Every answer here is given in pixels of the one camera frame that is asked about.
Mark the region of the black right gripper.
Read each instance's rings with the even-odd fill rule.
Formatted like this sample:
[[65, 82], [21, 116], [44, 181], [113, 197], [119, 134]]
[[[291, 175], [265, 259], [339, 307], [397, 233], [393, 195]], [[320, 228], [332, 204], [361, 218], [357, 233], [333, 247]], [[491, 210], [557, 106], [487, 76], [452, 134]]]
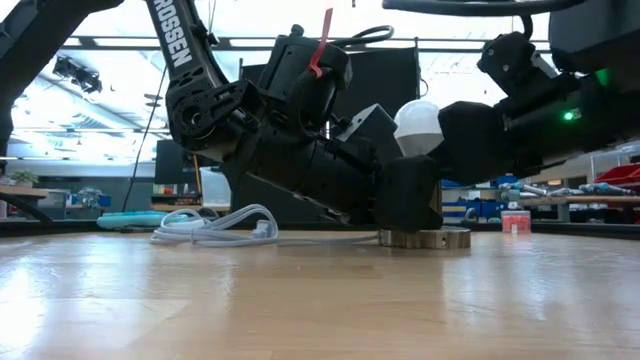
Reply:
[[567, 114], [577, 116], [581, 81], [570, 74], [518, 85], [490, 106], [457, 101], [441, 109], [443, 142], [429, 153], [440, 177], [471, 185], [511, 173], [536, 175], [565, 163], [580, 147]]

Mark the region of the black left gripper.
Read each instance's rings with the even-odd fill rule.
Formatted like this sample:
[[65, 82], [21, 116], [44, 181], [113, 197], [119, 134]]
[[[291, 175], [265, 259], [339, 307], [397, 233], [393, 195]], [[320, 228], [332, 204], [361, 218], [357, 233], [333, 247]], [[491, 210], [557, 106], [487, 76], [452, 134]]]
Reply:
[[241, 137], [223, 172], [232, 185], [254, 177], [345, 223], [407, 233], [438, 229], [443, 218], [431, 205], [437, 165], [427, 155], [404, 155], [396, 128], [378, 104], [331, 139], [299, 135], [271, 116]]

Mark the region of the white lightbulb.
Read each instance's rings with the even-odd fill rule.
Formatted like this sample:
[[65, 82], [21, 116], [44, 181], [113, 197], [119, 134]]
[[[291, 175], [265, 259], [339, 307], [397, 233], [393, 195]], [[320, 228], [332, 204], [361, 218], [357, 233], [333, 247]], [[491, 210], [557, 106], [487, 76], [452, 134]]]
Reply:
[[412, 100], [398, 110], [394, 136], [404, 156], [428, 154], [443, 141], [438, 115], [438, 106], [424, 99]]

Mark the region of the brass lamp socket base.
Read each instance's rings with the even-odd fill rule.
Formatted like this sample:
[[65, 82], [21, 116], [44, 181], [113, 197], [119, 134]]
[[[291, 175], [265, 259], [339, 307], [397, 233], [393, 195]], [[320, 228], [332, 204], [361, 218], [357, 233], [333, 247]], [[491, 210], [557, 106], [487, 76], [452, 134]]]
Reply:
[[[402, 190], [402, 186], [387, 186], [385, 189], [389, 195], [385, 195], [383, 204], [395, 204], [400, 200], [401, 207], [406, 207], [405, 195], [411, 192]], [[442, 186], [435, 185], [433, 195], [429, 202], [429, 209], [442, 218]], [[431, 250], [456, 250], [471, 247], [471, 231], [466, 228], [442, 225], [435, 230], [420, 230], [415, 233], [405, 233], [396, 230], [381, 229], [378, 231], [378, 245], [389, 248], [402, 249], [431, 249]]]

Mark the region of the small red box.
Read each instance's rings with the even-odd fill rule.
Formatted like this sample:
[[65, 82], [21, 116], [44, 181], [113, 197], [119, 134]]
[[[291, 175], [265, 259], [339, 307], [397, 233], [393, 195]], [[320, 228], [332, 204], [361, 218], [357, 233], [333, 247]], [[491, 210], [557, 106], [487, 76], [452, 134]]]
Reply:
[[501, 212], [503, 233], [528, 234], [531, 232], [531, 213], [527, 210], [506, 210]]

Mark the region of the clear plastic container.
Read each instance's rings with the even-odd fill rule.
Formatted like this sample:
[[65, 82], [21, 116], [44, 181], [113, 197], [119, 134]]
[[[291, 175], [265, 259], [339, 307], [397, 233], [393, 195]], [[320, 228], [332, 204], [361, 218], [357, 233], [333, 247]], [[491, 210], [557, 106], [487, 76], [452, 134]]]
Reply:
[[231, 189], [225, 175], [211, 167], [200, 169], [202, 198], [205, 206], [227, 206], [231, 204]]

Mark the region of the wooden workbench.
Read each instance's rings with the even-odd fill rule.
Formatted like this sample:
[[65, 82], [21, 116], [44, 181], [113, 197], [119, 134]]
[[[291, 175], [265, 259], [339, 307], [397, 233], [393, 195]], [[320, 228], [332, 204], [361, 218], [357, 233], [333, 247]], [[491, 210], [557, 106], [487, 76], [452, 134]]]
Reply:
[[545, 196], [537, 198], [521, 199], [518, 203], [522, 207], [534, 207], [543, 205], [556, 205], [557, 217], [560, 222], [570, 222], [571, 204], [606, 204], [614, 208], [629, 210], [634, 217], [634, 210], [640, 209], [640, 196], [607, 196], [607, 195], [571, 195], [571, 196]]

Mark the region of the red storage bin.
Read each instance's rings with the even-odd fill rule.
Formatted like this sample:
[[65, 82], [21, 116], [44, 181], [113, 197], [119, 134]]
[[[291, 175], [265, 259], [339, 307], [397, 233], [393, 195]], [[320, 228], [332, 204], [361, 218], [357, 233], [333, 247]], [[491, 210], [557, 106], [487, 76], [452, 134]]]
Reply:
[[596, 178], [597, 183], [610, 185], [629, 185], [640, 183], [640, 163], [621, 165], [602, 173]]

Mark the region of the black monitor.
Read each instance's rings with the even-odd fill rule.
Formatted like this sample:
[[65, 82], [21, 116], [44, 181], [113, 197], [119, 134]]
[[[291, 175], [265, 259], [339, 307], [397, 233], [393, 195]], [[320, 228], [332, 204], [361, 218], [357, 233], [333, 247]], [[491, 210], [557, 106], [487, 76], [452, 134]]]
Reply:
[[159, 140], [156, 144], [156, 184], [196, 183], [196, 168], [217, 167], [218, 162], [184, 150], [172, 140]]

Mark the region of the teal calculator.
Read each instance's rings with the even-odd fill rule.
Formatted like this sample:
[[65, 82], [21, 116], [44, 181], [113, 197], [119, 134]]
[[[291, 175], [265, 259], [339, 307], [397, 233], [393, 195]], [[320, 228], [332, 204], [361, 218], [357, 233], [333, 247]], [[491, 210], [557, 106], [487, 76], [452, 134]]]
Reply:
[[96, 224], [105, 230], [120, 230], [127, 227], [157, 228], [165, 216], [165, 212], [157, 211], [104, 213], [96, 219]]

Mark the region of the small potted plant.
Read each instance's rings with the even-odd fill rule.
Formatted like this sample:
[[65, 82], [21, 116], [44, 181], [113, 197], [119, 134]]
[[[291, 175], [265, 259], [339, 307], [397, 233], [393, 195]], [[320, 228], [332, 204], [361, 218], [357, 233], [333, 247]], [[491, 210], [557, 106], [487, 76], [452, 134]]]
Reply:
[[16, 170], [10, 174], [16, 186], [32, 188], [38, 182], [38, 176], [29, 170]]

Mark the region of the black aluminium table frame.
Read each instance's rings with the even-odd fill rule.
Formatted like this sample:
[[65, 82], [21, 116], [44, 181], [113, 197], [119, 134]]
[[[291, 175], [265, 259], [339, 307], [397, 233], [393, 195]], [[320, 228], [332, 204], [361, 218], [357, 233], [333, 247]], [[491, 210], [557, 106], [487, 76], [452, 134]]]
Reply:
[[[280, 226], [280, 229], [284, 231], [366, 232], [374, 231], [376, 230], [376, 227], [358, 227], [337, 223], [285, 223]], [[590, 224], [534, 221], [531, 223], [531, 231], [533, 233], [542, 234], [640, 241], [640, 225], [630, 224]], [[59, 220], [52, 222], [0, 222], [0, 238], [93, 232], [105, 232], [105, 229], [100, 228], [93, 220]]]

